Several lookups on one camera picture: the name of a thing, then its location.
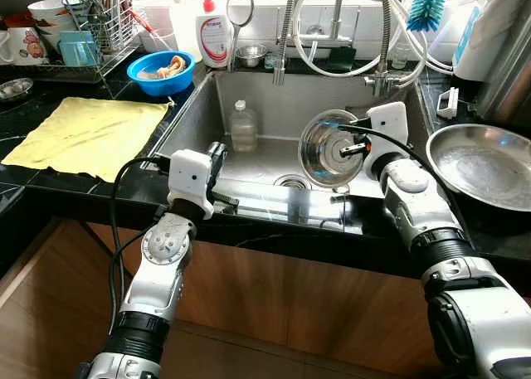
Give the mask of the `teal plastic cup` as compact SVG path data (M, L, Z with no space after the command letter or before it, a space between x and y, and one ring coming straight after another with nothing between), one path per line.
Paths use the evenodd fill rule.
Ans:
M58 50L65 66L98 66L102 57L95 39L88 31L63 31L58 33Z

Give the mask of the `tall steel pot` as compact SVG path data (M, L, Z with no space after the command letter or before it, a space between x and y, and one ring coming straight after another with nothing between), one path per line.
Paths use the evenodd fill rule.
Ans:
M490 64L475 102L475 117L486 124L515 124L530 94L530 18L527 0L500 0L504 40Z

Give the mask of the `dark green sponge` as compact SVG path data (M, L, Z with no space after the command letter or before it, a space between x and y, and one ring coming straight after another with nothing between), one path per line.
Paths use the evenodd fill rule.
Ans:
M357 50L353 46L338 46L329 50L322 69L331 73L346 73L353 71Z

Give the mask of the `beige food piece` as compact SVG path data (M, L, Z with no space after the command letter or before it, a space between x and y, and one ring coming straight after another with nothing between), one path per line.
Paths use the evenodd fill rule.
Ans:
M188 66L188 61L182 56L172 56L171 61L166 66L156 70L144 69L137 73L137 79L141 80L164 80L174 77L183 72Z

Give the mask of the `large steel pan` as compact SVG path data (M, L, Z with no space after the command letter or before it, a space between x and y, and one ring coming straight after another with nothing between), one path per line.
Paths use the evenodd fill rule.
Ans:
M449 189L499 209L531 212L531 143L488 124L454 124L426 144L432 169Z

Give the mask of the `white container blue label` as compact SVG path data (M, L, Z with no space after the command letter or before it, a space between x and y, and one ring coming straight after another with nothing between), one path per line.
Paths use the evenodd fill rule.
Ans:
M454 75L485 82L496 64L509 29L519 22L524 0L473 0L471 11L454 52Z

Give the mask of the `wood cabinet side panel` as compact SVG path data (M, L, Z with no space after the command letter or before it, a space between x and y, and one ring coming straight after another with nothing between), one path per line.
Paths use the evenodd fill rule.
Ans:
M0 379L76 379L106 337L109 261L76 221L46 224L0 278Z

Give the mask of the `small steel bowl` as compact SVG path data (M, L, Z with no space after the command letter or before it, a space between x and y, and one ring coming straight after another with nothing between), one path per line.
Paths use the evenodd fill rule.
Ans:
M236 63L242 68L257 68L269 49L263 44L239 46L235 50Z

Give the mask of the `blue bottle brush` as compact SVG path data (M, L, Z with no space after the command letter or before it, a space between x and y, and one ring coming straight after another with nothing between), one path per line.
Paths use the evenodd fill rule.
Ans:
M407 30L411 32L437 32L444 17L446 0L411 0Z

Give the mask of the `white ceramic bowl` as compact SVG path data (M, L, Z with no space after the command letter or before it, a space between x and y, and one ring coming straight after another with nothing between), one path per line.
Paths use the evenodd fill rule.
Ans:
M64 0L41 0L27 5L37 27L76 29L75 19L65 7Z

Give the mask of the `steel spring faucet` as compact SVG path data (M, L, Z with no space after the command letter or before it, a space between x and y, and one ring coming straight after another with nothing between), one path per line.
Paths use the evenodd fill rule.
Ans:
M287 46L291 35L291 18L296 3L297 0L287 0L280 20L280 33L278 33L276 38L276 53L273 67L273 84L277 86L282 86L284 84L285 64L287 64Z
M391 0L379 1L382 4L382 40L377 57L367 65L367 67L375 67L375 71L364 76L364 82L372 87L376 101L390 97L391 90L402 83L402 77L397 73L391 73L388 67L388 52L390 52L393 33Z

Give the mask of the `white dish soap pump bottle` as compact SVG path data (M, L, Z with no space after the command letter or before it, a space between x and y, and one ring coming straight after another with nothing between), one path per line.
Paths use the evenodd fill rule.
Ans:
M194 30L202 63L210 68L227 68L232 58L231 23L224 12L217 10L215 0L201 0Z

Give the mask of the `shiny steel bowl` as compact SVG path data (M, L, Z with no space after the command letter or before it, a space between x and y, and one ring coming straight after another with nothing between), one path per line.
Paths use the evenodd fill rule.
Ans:
M366 119L364 114L352 114L342 109L322 111L311 119L300 136L297 151L300 164L309 181L322 188L347 186L361 172L367 156L341 157L339 150L346 145L371 141L367 135L342 130L342 125L356 125Z

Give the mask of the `small steel dish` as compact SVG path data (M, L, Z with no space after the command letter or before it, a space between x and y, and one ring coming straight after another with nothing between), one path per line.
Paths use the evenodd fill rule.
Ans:
M34 85L35 82L30 77L18 77L0 84L0 109L27 101Z

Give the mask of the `clear plastic bottle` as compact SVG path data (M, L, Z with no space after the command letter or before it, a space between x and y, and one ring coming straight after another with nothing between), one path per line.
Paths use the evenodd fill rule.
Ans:
M234 109L228 114L228 125L235 151L250 153L257 150L257 114L247 106L246 100L236 100Z

